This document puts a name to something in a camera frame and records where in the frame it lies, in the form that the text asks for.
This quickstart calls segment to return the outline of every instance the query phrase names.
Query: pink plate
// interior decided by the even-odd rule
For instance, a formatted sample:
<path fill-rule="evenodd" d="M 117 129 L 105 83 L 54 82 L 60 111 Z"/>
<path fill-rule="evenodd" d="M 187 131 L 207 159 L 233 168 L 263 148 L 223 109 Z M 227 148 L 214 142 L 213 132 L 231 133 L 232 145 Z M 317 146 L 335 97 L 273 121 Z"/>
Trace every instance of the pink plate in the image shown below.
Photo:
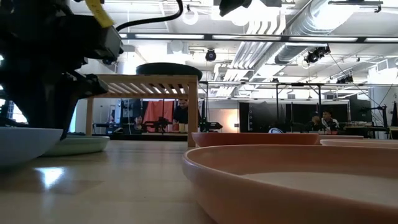
<path fill-rule="evenodd" d="M 323 146 L 360 146 L 398 149 L 398 140 L 375 140 L 375 139 L 326 139 L 320 141 Z"/>
<path fill-rule="evenodd" d="M 186 152 L 183 172 L 219 224 L 398 223 L 397 161 L 370 147 L 215 146 Z"/>
<path fill-rule="evenodd" d="M 321 144 L 321 140 L 324 139 L 363 139 L 363 136 L 341 136 L 341 135 L 331 135 L 331 134 L 320 134 L 318 144 Z"/>
<path fill-rule="evenodd" d="M 242 144 L 298 144 L 313 145 L 318 134 L 268 134 L 268 133 L 192 133 L 200 147 Z"/>

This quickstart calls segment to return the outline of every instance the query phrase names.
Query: red curtain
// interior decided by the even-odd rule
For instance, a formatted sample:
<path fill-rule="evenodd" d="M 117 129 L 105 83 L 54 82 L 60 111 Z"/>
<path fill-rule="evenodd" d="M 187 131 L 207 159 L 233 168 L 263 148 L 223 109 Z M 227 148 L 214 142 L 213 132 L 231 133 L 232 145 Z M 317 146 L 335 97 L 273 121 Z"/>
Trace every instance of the red curtain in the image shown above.
<path fill-rule="evenodd" d="M 145 112 L 145 121 L 157 121 L 159 117 L 163 116 L 168 121 L 173 121 L 173 106 L 174 101 L 164 101 L 164 114 L 163 114 L 163 100 L 150 101 Z M 155 131 L 153 128 L 148 128 L 148 131 Z"/>

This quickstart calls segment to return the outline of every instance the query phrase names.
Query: light green plate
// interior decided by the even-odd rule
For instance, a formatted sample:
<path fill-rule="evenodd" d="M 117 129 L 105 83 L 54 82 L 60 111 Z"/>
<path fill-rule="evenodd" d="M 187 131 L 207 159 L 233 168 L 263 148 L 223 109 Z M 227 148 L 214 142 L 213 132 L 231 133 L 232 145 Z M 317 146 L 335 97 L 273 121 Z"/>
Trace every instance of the light green plate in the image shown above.
<path fill-rule="evenodd" d="M 101 152 L 108 142 L 109 137 L 106 136 L 67 136 L 43 156 L 71 156 Z"/>

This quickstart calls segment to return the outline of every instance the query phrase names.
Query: laboratory room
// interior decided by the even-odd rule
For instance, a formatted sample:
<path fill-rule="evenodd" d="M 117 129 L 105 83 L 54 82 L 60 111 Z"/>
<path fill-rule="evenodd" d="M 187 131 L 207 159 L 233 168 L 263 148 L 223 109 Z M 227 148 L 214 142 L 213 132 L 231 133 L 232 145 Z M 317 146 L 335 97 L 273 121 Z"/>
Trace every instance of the laboratory room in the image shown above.
<path fill-rule="evenodd" d="M 396 0 L 3 1 L 1 223 L 398 223 L 394 21 Z"/>

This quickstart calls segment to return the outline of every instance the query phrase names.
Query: black cushion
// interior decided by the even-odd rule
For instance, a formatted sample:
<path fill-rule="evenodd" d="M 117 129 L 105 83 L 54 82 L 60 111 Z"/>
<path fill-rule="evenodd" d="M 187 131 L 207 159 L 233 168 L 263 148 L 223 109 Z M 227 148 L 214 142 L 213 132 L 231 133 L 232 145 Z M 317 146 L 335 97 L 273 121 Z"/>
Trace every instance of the black cushion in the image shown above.
<path fill-rule="evenodd" d="M 178 63 L 147 63 L 137 67 L 137 75 L 196 75 L 198 81 L 201 80 L 202 72 L 192 66 L 182 65 Z"/>

